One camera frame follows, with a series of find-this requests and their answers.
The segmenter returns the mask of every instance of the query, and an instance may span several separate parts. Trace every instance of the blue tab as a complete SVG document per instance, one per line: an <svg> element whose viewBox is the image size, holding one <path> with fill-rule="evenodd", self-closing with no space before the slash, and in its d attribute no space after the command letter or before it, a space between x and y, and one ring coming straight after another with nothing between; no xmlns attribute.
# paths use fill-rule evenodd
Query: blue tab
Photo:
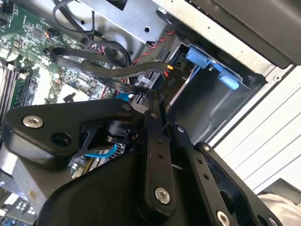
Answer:
<svg viewBox="0 0 301 226"><path fill-rule="evenodd" d="M195 47L190 46L189 51L186 55L186 59L199 66L198 69L195 70L194 76L201 68L205 69L209 64L211 64L216 70L220 72L218 79L226 84L230 89L236 90L239 87L238 78L229 72L227 69L223 68L218 63L213 63L208 56L201 53Z"/></svg>
<svg viewBox="0 0 301 226"><path fill-rule="evenodd" d="M218 79L232 90L239 88L238 78L226 69L223 69L223 71L219 74Z"/></svg>
<svg viewBox="0 0 301 226"><path fill-rule="evenodd" d="M208 66L208 57L205 54L200 53L194 47L190 47L189 52L186 55L186 59L201 67L202 69Z"/></svg>

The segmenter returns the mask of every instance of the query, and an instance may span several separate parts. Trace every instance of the black cable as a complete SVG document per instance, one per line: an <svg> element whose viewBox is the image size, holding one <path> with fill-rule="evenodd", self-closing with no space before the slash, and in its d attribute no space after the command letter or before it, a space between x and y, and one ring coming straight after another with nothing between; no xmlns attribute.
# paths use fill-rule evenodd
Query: black cable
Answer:
<svg viewBox="0 0 301 226"><path fill-rule="evenodd" d="M108 69L92 65L88 61L84 60L80 64L80 69L84 74L95 78L125 78L139 76L152 71L163 74L167 70L167 65L168 64L166 63L158 61L146 62L126 68Z"/></svg>
<svg viewBox="0 0 301 226"><path fill-rule="evenodd" d="M66 59L62 56L69 56L69 57L78 57L78 58L83 58L83 59L88 59L88 60L93 60L97 62L105 62L109 64L113 64L119 67L124 67L123 64L120 63L120 61L116 59L112 59L107 56L103 56L97 53L90 53L82 50L77 50L77 49L68 49L68 48L54 48L49 51L49 56L50 59L56 63L59 64L63 67L68 67L73 70L82 72L80 63L77 61L69 60Z"/></svg>
<svg viewBox="0 0 301 226"><path fill-rule="evenodd" d="M124 84L122 82L116 81L114 79L104 79L104 78L96 78L102 84L123 93L135 94L135 95L146 95L148 91L151 89L141 86L133 86Z"/></svg>
<svg viewBox="0 0 301 226"><path fill-rule="evenodd" d="M82 72L79 62L66 59L62 56L75 56L75 57L93 60L94 62L90 62L89 65L98 65L97 62L107 62L107 63L114 64L114 65L118 65L120 63L119 61L117 61L115 59L111 59L109 57L106 57L106 56L103 56L100 54L96 54L96 53L85 52L82 50L54 48L53 50L50 51L50 58L53 60L53 62L55 62L61 66L64 66L64 67L68 67L73 70L77 70L79 72ZM116 91L119 91L119 92L124 92L124 93L129 93L129 94L137 94L137 95L145 95L148 91L150 91L149 88L124 84L122 82L116 81L111 78L97 77L96 79L99 80L104 85L106 85Z"/></svg>
<svg viewBox="0 0 301 226"><path fill-rule="evenodd" d="M95 12L92 11L92 34L91 34L91 39L94 39L95 35Z"/></svg>
<svg viewBox="0 0 301 226"><path fill-rule="evenodd" d="M73 0L63 0L62 2L59 2L59 0L52 0L52 1L55 4L55 8L53 10L53 16L59 26L61 26L62 28L66 29L68 31L71 31L71 32L81 33L85 39L89 40L89 43L88 43L89 46L91 46L92 44L97 44L97 45L101 45L104 47L110 47L111 49L120 52L124 58L124 64L127 66L130 66L132 64L129 52L120 43L118 43L116 41L109 41L104 38L102 38L103 41L94 41L91 37L88 36L89 33L92 33L92 36L93 36L93 27L95 27L95 13L93 11L92 11L92 31L84 31L84 29L72 18L69 11L65 8L65 6L68 3L72 2ZM62 15L67 19L67 21L76 30L66 28L58 22L58 20L56 19L56 16L55 16L57 10L60 10Z"/></svg>
<svg viewBox="0 0 301 226"><path fill-rule="evenodd" d="M52 11L52 16L54 17L55 22L56 22L60 27L64 28L64 29L67 30L67 31L75 32L75 33L90 34L90 33L92 32L92 31L84 31L84 30L82 29L82 27L81 27L75 20L73 20L72 16L70 16L70 18L72 18L71 21L74 21L75 23L72 22L71 25L72 25L72 26L75 26L75 24L76 24L76 27L75 27L76 30L70 29L70 28L65 27L65 26L63 26L62 24L60 24L60 23L58 22L57 18L56 18L56 12L57 12L57 10L60 9L60 8L62 8L62 7L64 7L65 5L69 4L70 2L72 2L72 1L74 1L74 0L63 0L63 1L61 1L61 2L59 2L59 1L57 1L57 0L54 0L54 1L55 1L55 7L54 7L54 9L53 9L53 11Z"/></svg>
<svg viewBox="0 0 301 226"><path fill-rule="evenodd" d="M83 58L80 63L66 59L62 56L72 56ZM85 52L77 49L67 49L67 48L54 48L50 51L50 58L53 62L64 66L72 68L73 70L81 71L86 75L89 75L94 78L125 78L125 77L134 77L147 72L155 71L159 73L164 73L167 70L166 63L163 62L147 62L140 65L135 65L133 67L125 67L116 59L112 59L108 56L103 56L97 53ZM114 64L119 67L119 69L108 69L99 67L98 65L91 64L87 60L105 62L109 64Z"/></svg>

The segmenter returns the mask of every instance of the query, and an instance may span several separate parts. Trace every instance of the green circuit board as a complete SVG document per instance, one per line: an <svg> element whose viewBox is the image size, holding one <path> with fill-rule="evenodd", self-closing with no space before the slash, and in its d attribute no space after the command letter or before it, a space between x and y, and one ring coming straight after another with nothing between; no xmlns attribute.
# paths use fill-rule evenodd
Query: green circuit board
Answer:
<svg viewBox="0 0 301 226"><path fill-rule="evenodd" d="M58 30L59 35L50 39L46 31L53 26L16 4L12 13L0 12L0 18L7 21L6 25L0 26L0 58L13 61L14 65L26 68L32 74L25 105L63 103L63 97L74 92L74 101L110 98L114 94L114 90L96 79L55 64L45 54L47 48L84 49L84 44ZM72 56L66 58L82 60ZM23 85L24 81L16 81L12 107L21 101Z"/></svg>

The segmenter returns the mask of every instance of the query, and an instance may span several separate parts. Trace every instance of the black plastic arm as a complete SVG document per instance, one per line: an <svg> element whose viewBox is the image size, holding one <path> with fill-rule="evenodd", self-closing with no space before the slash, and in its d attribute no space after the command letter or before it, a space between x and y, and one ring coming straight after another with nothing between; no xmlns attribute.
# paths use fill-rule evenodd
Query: black plastic arm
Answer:
<svg viewBox="0 0 301 226"><path fill-rule="evenodd" d="M106 123L113 120L131 120L135 113L131 105L121 99L19 107L7 113L2 139L6 148L15 155L58 170L67 167L81 143L86 143L80 139L82 128L87 123L89 130L94 128L96 133L98 128L105 127ZM38 117L42 126L26 126L24 119L27 116ZM103 146L110 145L104 140Z"/></svg>

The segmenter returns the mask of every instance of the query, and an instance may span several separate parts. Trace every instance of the metal panel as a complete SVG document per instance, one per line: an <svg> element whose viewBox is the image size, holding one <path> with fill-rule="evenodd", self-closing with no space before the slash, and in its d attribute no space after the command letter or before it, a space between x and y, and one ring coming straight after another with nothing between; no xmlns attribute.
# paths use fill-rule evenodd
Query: metal panel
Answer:
<svg viewBox="0 0 301 226"><path fill-rule="evenodd" d="M275 67L267 59L184 0L153 1L252 71L267 75Z"/></svg>
<svg viewBox="0 0 301 226"><path fill-rule="evenodd" d="M81 1L143 43L156 41L166 26L156 14L157 5L150 0L124 1L123 10L107 0Z"/></svg>
<svg viewBox="0 0 301 226"><path fill-rule="evenodd" d="M301 189L300 73L295 68L215 148L256 193L279 178Z"/></svg>

